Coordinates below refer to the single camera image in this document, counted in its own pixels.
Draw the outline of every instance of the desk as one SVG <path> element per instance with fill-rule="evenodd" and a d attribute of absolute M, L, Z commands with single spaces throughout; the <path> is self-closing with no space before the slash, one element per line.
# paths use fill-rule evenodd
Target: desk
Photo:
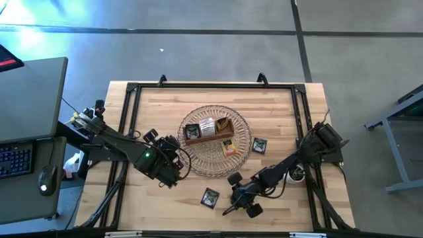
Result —
<path fill-rule="evenodd" d="M 106 98 L 106 123 L 118 129 L 127 82 L 110 82 Z M 323 119 L 327 102 L 320 83 L 305 84 L 312 122 Z M 130 108 L 134 97 L 130 99 Z M 138 107 L 136 130 L 155 128 L 160 136 L 175 135 L 182 119 L 192 110 L 208 104 L 221 104 L 236 110 L 248 122 L 252 136 L 268 140 L 265 155 L 251 153 L 239 169 L 249 178 L 264 166 L 279 162 L 295 151 L 297 130 L 291 93 L 285 89 L 143 89 Z M 126 120 L 128 132 L 130 113 Z M 101 162 L 90 169 L 75 225 L 86 221 L 104 197 L 110 163 Z M 334 165 L 323 165 L 326 194 L 344 221 L 354 227 L 348 193 L 342 173 Z M 214 210 L 200 204 L 206 187 L 220 192 Z M 210 178 L 191 173 L 172 189 L 159 188 L 132 165 L 126 179 L 119 229 L 167 231 L 312 231 L 307 192 L 304 184 L 287 185 L 280 199 L 257 198 L 263 214 L 250 219 L 239 210 L 227 216 L 231 186 L 226 177 Z M 109 210 L 112 217 L 114 203 Z M 319 220 L 323 224 L 320 203 Z"/>

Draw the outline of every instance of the gray concrete floor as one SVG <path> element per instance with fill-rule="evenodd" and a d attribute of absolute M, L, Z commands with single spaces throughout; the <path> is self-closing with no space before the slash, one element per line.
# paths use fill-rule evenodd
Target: gray concrete floor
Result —
<path fill-rule="evenodd" d="M 422 32 L 417 0 L 297 0 L 304 30 Z M 11 1 L 0 24 L 97 28 L 295 30 L 289 0 Z M 0 32 L 0 43 L 22 60 L 67 56 L 63 97 L 77 109 L 106 96 L 111 80 L 304 82 L 296 36 Z M 364 123 L 422 84 L 422 38 L 305 37 L 313 82 L 323 83 L 332 123 L 344 138 L 347 187 L 357 228 L 413 235 L 423 231 L 423 190 L 387 195 L 401 181 L 385 137 Z M 72 110 L 65 104 L 59 119 Z M 60 200 L 76 197 L 61 191 Z M 63 219 L 71 211 L 60 202 Z M 26 221 L 20 232 L 63 229 Z M 0 233 L 17 232 L 16 224 Z"/>

